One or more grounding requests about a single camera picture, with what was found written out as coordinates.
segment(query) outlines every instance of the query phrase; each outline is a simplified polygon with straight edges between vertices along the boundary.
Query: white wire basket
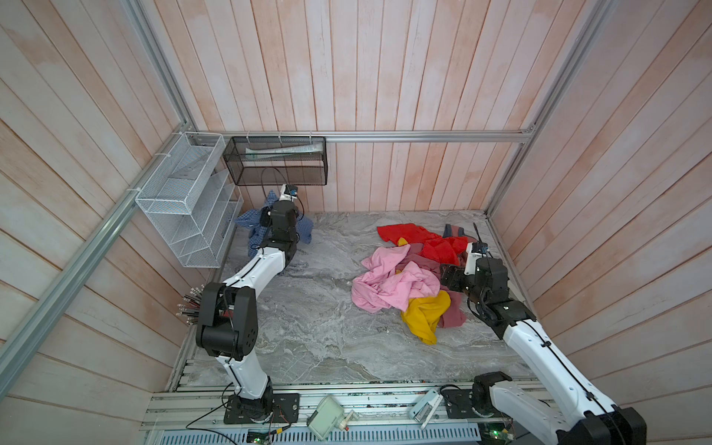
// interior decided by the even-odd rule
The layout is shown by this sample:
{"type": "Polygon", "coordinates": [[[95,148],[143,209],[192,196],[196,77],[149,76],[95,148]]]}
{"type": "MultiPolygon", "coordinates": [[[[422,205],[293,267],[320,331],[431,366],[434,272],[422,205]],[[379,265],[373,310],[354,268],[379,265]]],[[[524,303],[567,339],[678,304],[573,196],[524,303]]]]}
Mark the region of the white wire basket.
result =
{"type": "Polygon", "coordinates": [[[185,267],[220,267],[244,202],[230,201],[229,170],[211,175],[224,148],[222,135],[183,134],[136,198],[185,267]]]}
{"type": "Polygon", "coordinates": [[[141,188],[136,203],[147,214],[190,214],[223,151],[220,134],[184,133],[141,188]]]}

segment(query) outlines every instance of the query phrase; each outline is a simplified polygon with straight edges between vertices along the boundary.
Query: robotic arm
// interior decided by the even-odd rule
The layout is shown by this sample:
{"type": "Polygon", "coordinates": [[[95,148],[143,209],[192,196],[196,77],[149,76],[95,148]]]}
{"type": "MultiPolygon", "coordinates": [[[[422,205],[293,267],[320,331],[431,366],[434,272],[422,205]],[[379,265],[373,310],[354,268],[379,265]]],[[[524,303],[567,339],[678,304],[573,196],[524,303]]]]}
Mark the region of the robotic arm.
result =
{"type": "Polygon", "coordinates": [[[619,408],[569,361],[534,314],[509,296],[507,268],[486,256],[486,244],[468,245],[464,268],[443,265],[441,284],[464,292],[473,314],[492,328],[529,365],[561,409],[528,395],[503,372],[475,378],[476,412],[504,412],[547,445],[643,445],[646,424],[633,408],[619,408]]]}
{"type": "Polygon", "coordinates": [[[264,422],[273,412],[270,378],[254,351],[257,341],[257,297],[267,283],[292,260],[297,249],[297,187],[282,186],[279,200],[265,210],[261,224],[269,237],[238,273],[203,290],[196,343],[215,357],[234,384],[229,407],[237,407],[254,422],[264,422]]]}

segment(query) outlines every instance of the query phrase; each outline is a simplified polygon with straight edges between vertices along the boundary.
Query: yellow clothing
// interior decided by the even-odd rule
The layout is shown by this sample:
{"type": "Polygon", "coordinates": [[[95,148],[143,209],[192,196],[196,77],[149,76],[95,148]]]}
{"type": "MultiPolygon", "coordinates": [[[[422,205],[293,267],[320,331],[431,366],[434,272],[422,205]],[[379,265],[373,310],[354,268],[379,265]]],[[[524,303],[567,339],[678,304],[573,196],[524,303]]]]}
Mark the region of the yellow clothing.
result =
{"type": "Polygon", "coordinates": [[[426,345],[434,345],[435,327],[440,316],[450,307],[450,295],[444,290],[434,297],[413,298],[408,302],[408,310],[401,313],[401,318],[410,328],[410,332],[420,337],[426,345]]]}

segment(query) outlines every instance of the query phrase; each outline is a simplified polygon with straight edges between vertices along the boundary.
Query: wooden wall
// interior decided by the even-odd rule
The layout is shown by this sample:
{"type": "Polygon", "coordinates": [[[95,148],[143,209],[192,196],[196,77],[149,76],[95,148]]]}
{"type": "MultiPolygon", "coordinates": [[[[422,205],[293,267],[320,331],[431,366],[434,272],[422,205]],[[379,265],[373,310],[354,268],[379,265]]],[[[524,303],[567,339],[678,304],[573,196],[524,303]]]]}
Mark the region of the wooden wall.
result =
{"type": "MultiPolygon", "coordinates": [[[[179,123],[113,0],[0,1],[0,340],[179,123]]],[[[127,444],[204,282],[137,214],[0,402],[4,444],[127,444]]]]}
{"type": "MultiPolygon", "coordinates": [[[[594,2],[142,3],[197,127],[234,131],[528,127],[594,2]]],[[[514,148],[338,144],[329,185],[300,195],[311,211],[483,209],[514,148]]]]}
{"type": "Polygon", "coordinates": [[[680,444],[712,440],[711,23],[623,1],[493,215],[559,348],[680,444]]]}

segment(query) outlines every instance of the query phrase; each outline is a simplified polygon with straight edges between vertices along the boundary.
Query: red clothing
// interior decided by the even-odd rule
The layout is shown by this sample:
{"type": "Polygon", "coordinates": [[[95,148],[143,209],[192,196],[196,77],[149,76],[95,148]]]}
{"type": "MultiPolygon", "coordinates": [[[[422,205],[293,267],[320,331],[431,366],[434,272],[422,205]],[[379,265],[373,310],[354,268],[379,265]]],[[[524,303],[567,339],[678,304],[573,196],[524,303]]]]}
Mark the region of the red clothing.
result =
{"type": "Polygon", "coordinates": [[[467,249],[468,239],[466,236],[443,238],[413,223],[381,226],[377,230],[383,241],[391,241],[394,244],[398,244],[398,240],[404,238],[408,243],[423,243],[423,251],[420,256],[437,261],[440,264],[458,266],[460,264],[457,258],[458,254],[467,249]]]}

